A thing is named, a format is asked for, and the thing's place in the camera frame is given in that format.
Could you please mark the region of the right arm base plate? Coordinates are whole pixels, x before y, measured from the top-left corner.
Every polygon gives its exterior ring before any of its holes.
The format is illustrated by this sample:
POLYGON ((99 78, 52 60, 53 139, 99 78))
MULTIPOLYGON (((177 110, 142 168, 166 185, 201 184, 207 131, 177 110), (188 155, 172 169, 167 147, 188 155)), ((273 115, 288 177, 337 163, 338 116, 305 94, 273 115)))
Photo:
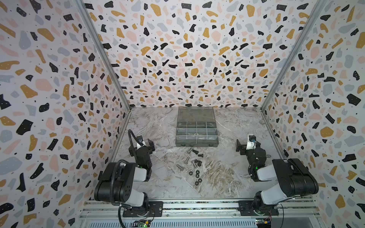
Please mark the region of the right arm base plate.
POLYGON ((241 216, 278 216, 279 211, 275 205, 266 205, 255 200, 238 201, 238 211, 241 216))

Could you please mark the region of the large silver hex bolt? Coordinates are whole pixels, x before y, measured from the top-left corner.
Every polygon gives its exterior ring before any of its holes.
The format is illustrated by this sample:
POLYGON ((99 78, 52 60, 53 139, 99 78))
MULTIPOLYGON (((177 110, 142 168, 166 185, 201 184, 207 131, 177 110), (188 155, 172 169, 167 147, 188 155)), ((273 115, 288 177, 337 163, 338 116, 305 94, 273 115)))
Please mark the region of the large silver hex bolt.
POLYGON ((183 167, 183 166, 180 166, 180 165, 176 165, 177 166, 177 168, 180 170, 180 171, 183 171, 185 168, 183 167))

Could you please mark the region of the circuit board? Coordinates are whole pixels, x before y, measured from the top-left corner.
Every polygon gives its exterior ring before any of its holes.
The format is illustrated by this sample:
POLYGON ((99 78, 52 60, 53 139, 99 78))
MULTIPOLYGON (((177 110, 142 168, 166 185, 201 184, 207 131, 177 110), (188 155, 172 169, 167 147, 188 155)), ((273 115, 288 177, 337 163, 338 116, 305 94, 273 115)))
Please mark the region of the circuit board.
POLYGON ((256 219, 257 228, 271 228, 271 220, 270 219, 256 219))
POLYGON ((131 224, 132 228, 150 228, 150 220, 136 220, 131 224))

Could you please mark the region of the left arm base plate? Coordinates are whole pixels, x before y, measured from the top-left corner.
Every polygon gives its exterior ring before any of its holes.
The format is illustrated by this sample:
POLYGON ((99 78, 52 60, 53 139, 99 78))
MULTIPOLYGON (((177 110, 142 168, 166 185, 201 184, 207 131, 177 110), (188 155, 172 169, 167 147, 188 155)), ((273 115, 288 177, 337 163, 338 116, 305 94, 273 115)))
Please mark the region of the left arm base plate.
POLYGON ((163 202, 149 201, 144 202, 141 207, 132 207, 131 209, 124 209, 124 218, 145 218, 145 217, 162 217, 163 202))

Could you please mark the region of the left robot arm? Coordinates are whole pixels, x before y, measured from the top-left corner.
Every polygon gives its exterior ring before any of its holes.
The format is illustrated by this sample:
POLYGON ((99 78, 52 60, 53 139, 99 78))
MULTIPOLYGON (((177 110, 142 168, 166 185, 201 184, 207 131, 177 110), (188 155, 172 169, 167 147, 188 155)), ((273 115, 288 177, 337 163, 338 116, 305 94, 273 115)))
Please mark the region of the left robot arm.
POLYGON ((122 206, 125 209, 149 209, 149 199, 146 193, 133 189, 134 182, 147 182, 152 173, 150 155, 155 151, 154 142, 150 139, 145 143, 141 136, 136 147, 129 152, 136 153, 136 162, 119 160, 107 165, 102 173, 94 192, 94 199, 122 206))

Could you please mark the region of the right circuit board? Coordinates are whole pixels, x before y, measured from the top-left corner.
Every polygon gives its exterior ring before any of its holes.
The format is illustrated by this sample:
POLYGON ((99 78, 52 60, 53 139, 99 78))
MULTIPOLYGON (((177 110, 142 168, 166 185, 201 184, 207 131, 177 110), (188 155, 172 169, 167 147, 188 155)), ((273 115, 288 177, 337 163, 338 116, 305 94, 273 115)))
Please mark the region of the right circuit board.
POLYGON ((271 220, 270 219, 256 219, 257 228, 271 228, 271 220))

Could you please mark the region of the left circuit board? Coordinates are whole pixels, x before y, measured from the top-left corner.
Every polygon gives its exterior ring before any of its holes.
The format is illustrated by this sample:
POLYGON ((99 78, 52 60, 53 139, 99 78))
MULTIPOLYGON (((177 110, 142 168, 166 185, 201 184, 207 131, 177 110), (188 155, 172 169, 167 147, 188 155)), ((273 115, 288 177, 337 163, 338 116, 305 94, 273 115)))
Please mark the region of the left circuit board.
POLYGON ((150 220, 136 220, 131 224, 132 228, 150 228, 150 220))

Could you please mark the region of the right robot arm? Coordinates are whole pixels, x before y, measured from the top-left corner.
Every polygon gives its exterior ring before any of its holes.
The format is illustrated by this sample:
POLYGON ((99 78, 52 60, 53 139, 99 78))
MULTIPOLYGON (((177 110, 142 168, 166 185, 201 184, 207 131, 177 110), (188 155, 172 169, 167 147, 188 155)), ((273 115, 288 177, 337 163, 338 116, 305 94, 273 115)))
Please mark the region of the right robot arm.
POLYGON ((280 203, 318 193, 316 179, 299 159, 273 159, 272 164, 266 165, 270 156, 261 148, 256 136, 249 135, 246 144, 237 140, 236 151, 246 156, 248 175, 254 182, 277 181, 271 188, 258 191, 252 200, 239 201, 241 216, 277 216, 280 203))

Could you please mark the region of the aluminium mounting rail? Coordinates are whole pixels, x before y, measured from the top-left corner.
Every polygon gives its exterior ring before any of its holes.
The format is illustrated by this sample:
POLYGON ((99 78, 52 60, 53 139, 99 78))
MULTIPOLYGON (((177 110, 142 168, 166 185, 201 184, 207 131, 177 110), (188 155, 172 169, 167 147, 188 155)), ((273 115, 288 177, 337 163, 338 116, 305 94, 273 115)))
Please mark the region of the aluminium mounting rail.
MULTIPOLYGON (((160 219, 230 219, 241 218, 243 206, 239 201, 244 199, 152 199, 162 201, 160 219)), ((319 218, 319 209, 311 198, 296 198, 282 202, 277 207, 278 215, 271 213, 272 218, 319 218)), ((81 220, 117 219, 117 206, 89 200, 80 215, 81 220)))

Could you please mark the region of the grey plastic organizer box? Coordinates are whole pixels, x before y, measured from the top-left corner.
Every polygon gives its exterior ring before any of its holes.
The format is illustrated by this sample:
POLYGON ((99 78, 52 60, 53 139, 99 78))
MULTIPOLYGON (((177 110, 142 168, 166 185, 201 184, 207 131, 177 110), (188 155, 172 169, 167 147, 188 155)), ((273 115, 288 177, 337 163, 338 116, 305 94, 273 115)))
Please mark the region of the grey plastic organizer box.
POLYGON ((179 107, 175 144, 177 147, 217 147, 218 129, 212 107, 179 107))

